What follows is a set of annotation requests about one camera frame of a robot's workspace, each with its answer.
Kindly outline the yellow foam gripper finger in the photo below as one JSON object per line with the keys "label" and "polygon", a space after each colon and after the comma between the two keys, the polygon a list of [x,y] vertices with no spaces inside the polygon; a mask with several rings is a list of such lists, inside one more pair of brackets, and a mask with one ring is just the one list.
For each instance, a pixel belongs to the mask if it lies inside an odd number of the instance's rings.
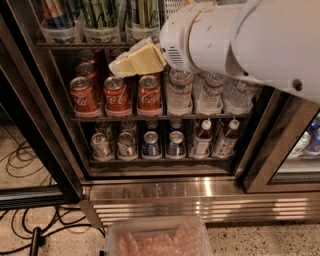
{"label": "yellow foam gripper finger", "polygon": [[166,66],[161,50],[150,37],[142,39],[132,46],[127,59],[138,75],[159,73]]}
{"label": "yellow foam gripper finger", "polygon": [[129,50],[109,64],[109,69],[115,76],[124,78],[138,75],[135,73],[133,66],[127,59]]}

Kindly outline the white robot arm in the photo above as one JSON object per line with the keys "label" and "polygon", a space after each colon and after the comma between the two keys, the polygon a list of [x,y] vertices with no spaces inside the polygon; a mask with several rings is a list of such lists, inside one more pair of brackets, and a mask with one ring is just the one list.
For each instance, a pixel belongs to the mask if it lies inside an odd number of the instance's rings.
{"label": "white robot arm", "polygon": [[171,14],[160,44],[143,39],[109,64],[118,77],[219,73],[320,103],[320,0],[192,3]]}

